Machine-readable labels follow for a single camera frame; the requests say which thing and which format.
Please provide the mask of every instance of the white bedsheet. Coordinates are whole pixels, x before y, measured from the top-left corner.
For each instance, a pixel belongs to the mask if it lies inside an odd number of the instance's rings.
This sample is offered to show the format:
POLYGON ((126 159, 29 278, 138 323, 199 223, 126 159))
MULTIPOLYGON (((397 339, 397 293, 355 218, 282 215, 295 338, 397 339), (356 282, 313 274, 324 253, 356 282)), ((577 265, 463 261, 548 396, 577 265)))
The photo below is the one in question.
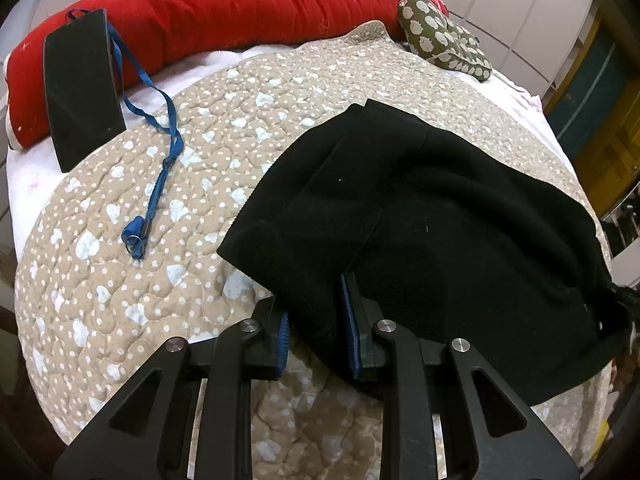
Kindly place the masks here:
MULTIPOLYGON (((285 45, 259 45, 244 52, 218 51, 197 54, 162 70, 153 77, 153 80, 158 88, 174 96, 203 77, 247 57, 291 48, 293 47, 285 45)), ((574 168, 546 122, 539 97, 532 97, 524 88, 516 86, 495 70, 494 74, 483 83, 479 83, 467 74, 452 73, 505 110, 555 153, 574 173, 574 168)), ((156 110, 164 105, 164 99, 158 92, 142 85, 130 89, 127 94, 137 106, 147 111, 156 110)), ((122 101, 121 106, 128 128, 143 120, 129 112, 122 101)), ((51 138, 47 137, 23 153, 9 150, 6 159, 6 176, 9 185, 15 253, 20 261, 27 237, 40 211, 65 176, 65 173, 60 171, 51 138)))

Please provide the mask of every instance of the black phone case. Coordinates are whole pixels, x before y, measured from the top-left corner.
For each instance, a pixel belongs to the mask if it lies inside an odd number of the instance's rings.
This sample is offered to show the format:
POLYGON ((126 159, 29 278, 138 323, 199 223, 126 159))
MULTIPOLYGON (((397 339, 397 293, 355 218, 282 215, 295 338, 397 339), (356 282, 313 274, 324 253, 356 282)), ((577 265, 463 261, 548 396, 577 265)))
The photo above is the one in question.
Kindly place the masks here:
POLYGON ((62 171, 126 129, 111 69, 105 9, 50 33, 44 42, 49 131, 62 171))

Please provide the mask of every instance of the black cloth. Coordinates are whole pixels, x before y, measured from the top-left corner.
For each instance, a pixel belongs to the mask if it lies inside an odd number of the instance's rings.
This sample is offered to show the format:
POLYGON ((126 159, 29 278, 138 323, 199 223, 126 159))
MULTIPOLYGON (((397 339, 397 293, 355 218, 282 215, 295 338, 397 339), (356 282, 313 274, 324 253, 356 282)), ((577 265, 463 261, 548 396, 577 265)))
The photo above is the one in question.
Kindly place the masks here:
POLYGON ((418 337, 469 340, 529 405, 588 380, 628 341, 580 204, 372 100, 294 142, 218 253, 283 299, 339 372, 333 294, 345 270, 418 337))

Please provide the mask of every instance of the red fabric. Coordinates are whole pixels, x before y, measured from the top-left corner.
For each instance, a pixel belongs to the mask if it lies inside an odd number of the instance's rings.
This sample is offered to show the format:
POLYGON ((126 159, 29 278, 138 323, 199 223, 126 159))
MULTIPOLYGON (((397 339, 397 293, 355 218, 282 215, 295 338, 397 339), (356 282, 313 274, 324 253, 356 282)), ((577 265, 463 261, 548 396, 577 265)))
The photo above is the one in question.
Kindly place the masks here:
MULTIPOLYGON (((380 20, 389 34, 403 38, 397 21, 399 0, 81 0, 68 9, 107 10, 107 18, 149 74, 185 56, 207 50, 262 43, 303 43, 346 34, 380 20)), ((441 10, 448 14, 441 0, 441 10)), ((32 30, 12 52, 7 66, 12 130, 24 148, 49 130, 44 98, 42 45, 65 23, 68 9, 32 30)), ((138 81, 125 61, 126 88, 138 81)))

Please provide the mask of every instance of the blue strap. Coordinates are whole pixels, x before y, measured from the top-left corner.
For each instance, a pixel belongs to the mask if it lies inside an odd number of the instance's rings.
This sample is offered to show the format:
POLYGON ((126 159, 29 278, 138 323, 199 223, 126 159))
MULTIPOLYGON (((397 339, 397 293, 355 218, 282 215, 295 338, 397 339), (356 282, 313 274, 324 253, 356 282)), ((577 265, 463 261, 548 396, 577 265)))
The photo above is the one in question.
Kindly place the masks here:
POLYGON ((162 130, 164 133, 171 135, 169 155, 162 161, 162 171, 158 175, 158 180, 156 180, 154 190, 151 193, 151 197, 149 197, 146 216, 144 218, 142 218, 142 216, 136 216, 122 231, 122 241, 125 243, 127 251, 129 251, 129 254, 131 254, 133 259, 141 260, 145 254, 149 228, 151 226, 151 221, 156 214, 156 209, 158 209, 158 202, 160 200, 160 195, 162 194, 162 189, 164 188, 164 183, 169 176, 169 170, 171 170, 172 165, 182 152, 184 142, 182 141, 180 132, 178 132, 178 119, 174 102, 171 101, 171 98, 165 92, 154 85, 151 78, 145 72, 145 69, 143 69, 140 63, 138 63, 138 60, 133 55, 132 51, 130 51, 129 47, 124 43, 122 37, 118 34, 118 31, 113 27, 113 25, 111 25, 111 23, 107 23, 107 27, 109 38, 113 46, 113 56, 116 61, 116 72, 120 87, 124 90, 122 83, 122 53, 124 52, 130 63, 133 65, 133 68, 136 69, 136 72, 142 82, 147 86, 158 90, 162 94, 162 97, 164 97, 164 100, 166 101, 166 109, 169 115, 169 127, 161 126, 153 115, 147 114, 141 108, 133 105, 131 101, 129 101, 129 98, 127 98, 124 93, 122 94, 124 104, 131 112, 137 116, 144 117, 147 123, 156 127, 158 130, 162 130))

